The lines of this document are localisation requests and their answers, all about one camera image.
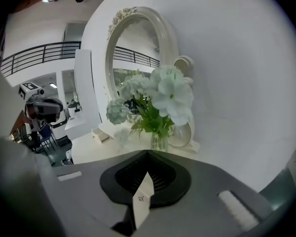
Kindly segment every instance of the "white wall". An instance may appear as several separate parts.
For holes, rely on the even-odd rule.
[[[69,23],[66,26],[65,41],[81,41],[85,23]]]
[[[117,11],[134,6],[163,15],[180,54],[195,61],[199,159],[263,189],[296,147],[296,36],[281,9],[271,0],[105,0],[82,37],[102,117],[108,28]]]
[[[85,131],[95,129],[101,123],[97,98],[93,88],[91,51],[80,49],[75,52],[74,77],[79,102],[86,120]]]
[[[10,85],[14,87],[24,81],[28,81],[33,78],[72,69],[74,69],[74,59],[55,60],[40,63],[27,69],[23,69],[10,76],[7,76],[6,79],[10,83]]]
[[[95,8],[75,0],[38,2],[11,14],[6,26],[4,58],[34,46],[63,41],[67,23],[88,21]]]
[[[160,60],[159,53],[155,50],[156,46],[149,37],[146,35],[145,31],[132,31],[125,30],[119,37],[116,46],[124,47],[132,51],[136,51],[152,57],[156,60]]]

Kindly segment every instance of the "white table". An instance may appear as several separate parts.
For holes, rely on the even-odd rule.
[[[65,133],[71,141],[89,131],[90,129],[86,124],[83,111],[77,112],[73,117],[69,118],[65,127]]]
[[[124,148],[119,148],[118,144],[114,141],[114,139],[112,139],[113,134],[123,127],[129,128],[129,125],[121,124],[114,126],[110,123],[105,123],[105,127],[101,127],[101,125],[103,125],[103,123],[99,125],[99,128],[111,136],[102,143],[99,143],[96,138],[94,138],[94,134],[92,132],[72,140],[72,158],[74,164],[107,159],[127,154],[132,151],[150,148],[151,133],[142,132],[140,137],[138,134],[133,133],[129,136],[128,142]],[[169,153],[190,159],[197,159],[196,153],[186,152],[180,148],[174,148],[170,145]]]

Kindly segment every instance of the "flower bouquet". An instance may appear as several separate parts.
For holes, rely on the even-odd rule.
[[[126,102],[132,101],[140,118],[131,129],[139,134],[143,130],[151,132],[151,149],[167,152],[170,127],[185,125],[192,113],[193,93],[182,72],[175,66],[161,66],[152,71],[150,78],[129,76],[119,93],[120,97],[107,106],[110,122],[121,124],[129,119]]]

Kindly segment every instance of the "curved white wall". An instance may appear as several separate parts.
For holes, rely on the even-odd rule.
[[[163,15],[180,54],[195,61],[199,159],[263,189],[296,148],[296,36],[281,9],[272,0],[105,0],[82,37],[102,117],[108,27],[117,11],[134,6]]]
[[[4,58],[38,45],[61,42],[67,23],[87,22],[95,8],[75,0],[38,2],[9,15]]]

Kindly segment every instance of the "black chair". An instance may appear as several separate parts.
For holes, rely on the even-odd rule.
[[[49,149],[46,141],[48,140],[50,145],[52,146],[53,150],[55,151],[55,148],[53,146],[53,144],[50,141],[50,137],[52,138],[52,140],[54,141],[55,145],[57,146],[53,136],[52,136],[52,132],[51,132],[51,128],[48,124],[46,124],[40,131],[39,134],[42,136],[41,140],[40,140],[40,144],[42,145],[42,143],[45,144],[45,146],[47,147],[47,149]]]
[[[30,140],[27,135],[27,132],[26,132],[25,124],[23,124],[19,128],[19,131],[20,131],[19,132],[20,138],[21,138],[23,144],[26,145],[30,150],[34,151],[35,153],[38,153],[37,148],[40,146],[40,141],[38,140],[37,132],[32,132],[32,134],[31,134],[32,140]],[[48,154],[43,146],[42,146],[42,150],[48,156]]]

